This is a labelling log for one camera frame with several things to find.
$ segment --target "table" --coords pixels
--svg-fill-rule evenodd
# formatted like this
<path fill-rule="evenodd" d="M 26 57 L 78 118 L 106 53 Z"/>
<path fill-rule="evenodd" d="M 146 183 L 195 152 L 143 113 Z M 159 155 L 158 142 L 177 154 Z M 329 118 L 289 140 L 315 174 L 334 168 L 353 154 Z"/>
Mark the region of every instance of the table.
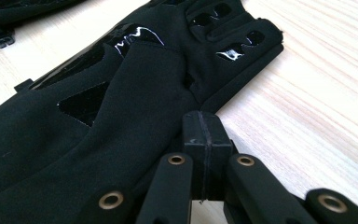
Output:
<path fill-rule="evenodd" d="M 145 2 L 89 0 L 18 27 L 0 49 L 0 104 Z M 242 2 L 285 50 L 218 111 L 229 137 L 296 196 L 328 188 L 358 204 L 358 0 Z M 222 204 L 193 202 L 192 223 L 225 223 Z"/>

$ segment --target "light wood surface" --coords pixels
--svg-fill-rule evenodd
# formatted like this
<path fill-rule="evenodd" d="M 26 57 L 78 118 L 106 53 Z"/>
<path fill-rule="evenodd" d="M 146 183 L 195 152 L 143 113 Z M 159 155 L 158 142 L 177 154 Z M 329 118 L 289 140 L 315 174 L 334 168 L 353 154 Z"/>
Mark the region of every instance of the light wood surface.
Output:
<path fill-rule="evenodd" d="M 0 49 L 0 104 L 106 33 L 146 0 L 89 0 L 26 22 Z M 284 31 L 284 52 L 219 112 L 241 152 L 304 198 L 328 188 L 358 204 L 358 0 L 246 0 Z M 225 223 L 221 203 L 193 203 L 192 223 Z"/>

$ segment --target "wooden table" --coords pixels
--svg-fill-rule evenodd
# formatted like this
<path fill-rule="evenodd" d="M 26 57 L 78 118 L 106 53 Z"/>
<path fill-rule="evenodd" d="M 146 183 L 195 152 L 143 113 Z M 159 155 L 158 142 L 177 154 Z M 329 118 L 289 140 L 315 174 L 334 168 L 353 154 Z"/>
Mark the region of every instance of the wooden table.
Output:
<path fill-rule="evenodd" d="M 106 33 L 146 0 L 89 0 L 16 29 L 0 49 L 0 104 Z M 241 152 L 299 197 L 328 188 L 358 204 L 358 0 L 247 0 L 284 31 L 284 52 L 219 112 Z M 225 223 L 193 203 L 192 223 Z"/>

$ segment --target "black glove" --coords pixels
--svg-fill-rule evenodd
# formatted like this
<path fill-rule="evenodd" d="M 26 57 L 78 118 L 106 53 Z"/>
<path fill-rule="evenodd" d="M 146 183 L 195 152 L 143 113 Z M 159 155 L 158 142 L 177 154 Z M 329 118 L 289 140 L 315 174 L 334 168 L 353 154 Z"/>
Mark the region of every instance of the black glove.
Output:
<path fill-rule="evenodd" d="M 68 223 L 101 189 L 144 194 L 182 116 L 216 112 L 281 43 L 237 0 L 135 10 L 0 106 L 0 223 Z"/>
<path fill-rule="evenodd" d="M 0 48 L 14 43 L 12 32 L 7 26 L 48 11 L 65 7 L 78 0 L 0 0 Z"/>

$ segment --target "brass rivet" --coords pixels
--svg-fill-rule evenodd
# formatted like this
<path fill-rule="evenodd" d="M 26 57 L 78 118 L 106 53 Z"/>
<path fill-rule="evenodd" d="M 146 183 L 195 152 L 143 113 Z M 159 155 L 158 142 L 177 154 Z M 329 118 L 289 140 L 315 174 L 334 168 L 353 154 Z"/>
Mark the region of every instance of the brass rivet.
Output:
<path fill-rule="evenodd" d="M 247 156 L 241 156 L 237 158 L 237 162 L 244 166 L 253 166 L 255 165 L 255 161 Z"/>
<path fill-rule="evenodd" d="M 328 202 L 328 200 L 333 201 L 335 204 L 331 204 Z M 318 197 L 318 202 L 323 205 L 325 208 L 327 208 L 330 211 L 336 212 L 336 213 L 345 213 L 348 211 L 347 205 L 345 205 L 344 202 L 342 202 L 340 199 L 333 197 L 331 195 L 322 194 Z"/>
<path fill-rule="evenodd" d="M 183 156 L 174 155 L 168 158 L 168 162 L 172 165 L 181 165 L 185 163 L 185 158 Z"/>
<path fill-rule="evenodd" d="M 108 203 L 108 198 L 116 199 L 114 203 Z M 112 191 L 105 194 L 99 201 L 99 205 L 104 210 L 110 210 L 119 207 L 124 201 L 124 196 L 119 191 Z"/>

